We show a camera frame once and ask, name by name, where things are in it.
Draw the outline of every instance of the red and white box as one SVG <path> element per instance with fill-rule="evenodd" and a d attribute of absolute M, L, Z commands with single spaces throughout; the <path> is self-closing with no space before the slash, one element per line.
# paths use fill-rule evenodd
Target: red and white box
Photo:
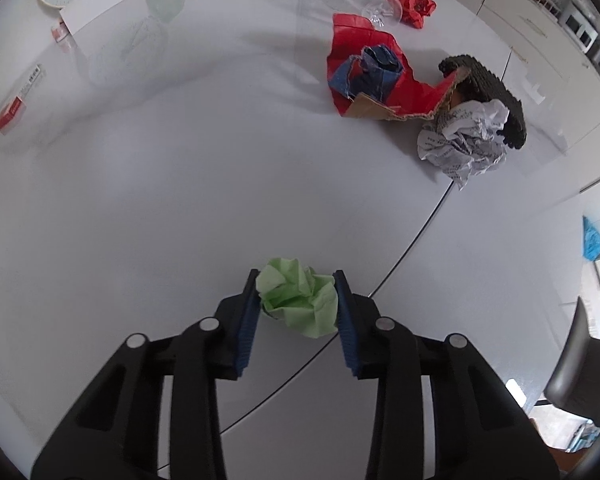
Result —
<path fill-rule="evenodd" d="M 41 65 L 36 65 L 21 86 L 20 91 L 10 97 L 0 110 L 0 133 L 5 135 L 20 122 L 26 109 L 25 98 L 32 88 L 35 88 L 44 76 Z"/>

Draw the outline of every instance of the crumpled tissue paper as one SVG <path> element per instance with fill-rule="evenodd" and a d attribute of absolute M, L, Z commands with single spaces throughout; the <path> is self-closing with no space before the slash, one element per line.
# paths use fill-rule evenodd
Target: crumpled tissue paper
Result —
<path fill-rule="evenodd" d="M 298 259 L 274 258 L 256 278 L 266 314 L 304 336 L 318 338 L 337 331 L 338 295 L 333 276 L 302 268 Z"/>
<path fill-rule="evenodd" d="M 471 175 L 495 170 L 507 156 L 499 132 L 509 110 L 498 99 L 467 101 L 442 112 L 418 135 L 418 156 L 439 167 L 462 189 Z"/>

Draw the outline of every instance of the trash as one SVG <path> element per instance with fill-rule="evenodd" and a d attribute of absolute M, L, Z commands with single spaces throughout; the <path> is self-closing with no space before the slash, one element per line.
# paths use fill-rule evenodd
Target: trash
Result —
<path fill-rule="evenodd" d="M 509 110 L 509 119 L 502 135 L 504 143 L 510 148 L 519 150 L 526 142 L 525 115 L 522 103 L 517 100 L 500 79 L 472 56 L 452 56 L 443 59 L 438 65 L 442 75 L 450 75 L 460 67 L 471 71 L 470 76 L 458 85 L 458 91 L 464 101 L 480 101 L 487 103 L 493 99 L 501 101 Z"/>
<path fill-rule="evenodd" d="M 25 98 L 31 92 L 31 89 L 40 84 L 45 76 L 42 65 L 37 64 L 33 67 L 26 79 L 21 83 L 17 94 L 9 97 L 7 102 L 0 110 L 0 133 L 6 135 L 8 131 L 20 122 L 24 110 L 26 109 Z"/>
<path fill-rule="evenodd" d="M 584 250 L 583 256 L 590 262 L 594 262 L 600 256 L 600 231 L 598 231 L 591 220 L 582 217 L 584 226 Z"/>
<path fill-rule="evenodd" d="M 56 40 L 56 43 L 60 43 L 69 35 L 69 29 L 66 28 L 63 20 L 59 20 L 58 23 L 51 27 L 51 35 Z"/>
<path fill-rule="evenodd" d="M 401 22 L 414 28 L 424 27 L 425 16 L 430 16 L 436 10 L 433 0 L 398 0 L 402 6 Z"/>
<path fill-rule="evenodd" d="M 360 92 L 378 102 L 384 100 L 394 89 L 402 73 L 402 64 L 386 45 L 366 46 L 359 56 L 349 56 L 331 79 L 329 86 L 349 99 Z"/>
<path fill-rule="evenodd" d="M 418 156 L 462 189 L 471 175 L 494 170 L 506 160 L 500 131 L 508 116 L 509 110 L 498 99 L 459 104 L 425 124 L 418 135 Z"/>
<path fill-rule="evenodd" d="M 292 330 L 318 338 L 337 331 L 338 295 L 333 276 L 316 274 L 300 261 L 274 258 L 256 278 L 263 311 Z"/>
<path fill-rule="evenodd" d="M 456 86 L 469 75 L 469 70 L 460 67 L 451 71 L 436 86 L 416 81 L 413 69 L 388 32 L 375 30 L 372 23 L 354 14 L 333 15 L 333 43 L 327 57 L 327 80 L 333 81 L 338 69 L 350 56 L 359 56 L 367 47 L 382 45 L 391 51 L 402 65 L 397 81 L 383 100 L 359 92 L 354 98 L 345 97 L 340 90 L 331 86 L 333 103 L 341 116 L 378 120 L 404 121 L 411 118 L 432 120 L 439 110 L 448 108 Z"/>

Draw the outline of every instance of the green crumpled paper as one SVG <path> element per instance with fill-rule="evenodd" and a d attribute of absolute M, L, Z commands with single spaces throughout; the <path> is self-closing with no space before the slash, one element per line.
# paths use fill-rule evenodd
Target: green crumpled paper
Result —
<path fill-rule="evenodd" d="M 333 276 L 316 274 L 300 261 L 274 258 L 256 278 L 264 311 L 292 330 L 317 338 L 337 331 L 338 295 Z"/>

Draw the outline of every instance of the drawer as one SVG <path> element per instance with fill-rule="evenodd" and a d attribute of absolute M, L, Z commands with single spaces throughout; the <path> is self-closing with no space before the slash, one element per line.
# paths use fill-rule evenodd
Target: drawer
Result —
<path fill-rule="evenodd" d="M 527 69 L 526 78 L 529 82 L 540 85 L 539 93 L 545 97 L 545 105 L 562 94 L 566 81 L 522 34 L 485 7 L 480 9 L 478 17 L 489 25 L 520 58 Z"/>
<path fill-rule="evenodd" d="M 600 125 L 573 146 L 567 156 L 576 170 L 580 188 L 600 178 Z"/>
<path fill-rule="evenodd" d="M 569 147 L 600 124 L 600 76 L 588 62 L 573 67 L 571 77 L 554 101 Z"/>
<path fill-rule="evenodd" d="M 522 34 L 561 76 L 568 76 L 584 54 L 548 12 L 532 0 L 485 0 L 484 7 L 495 12 Z"/>

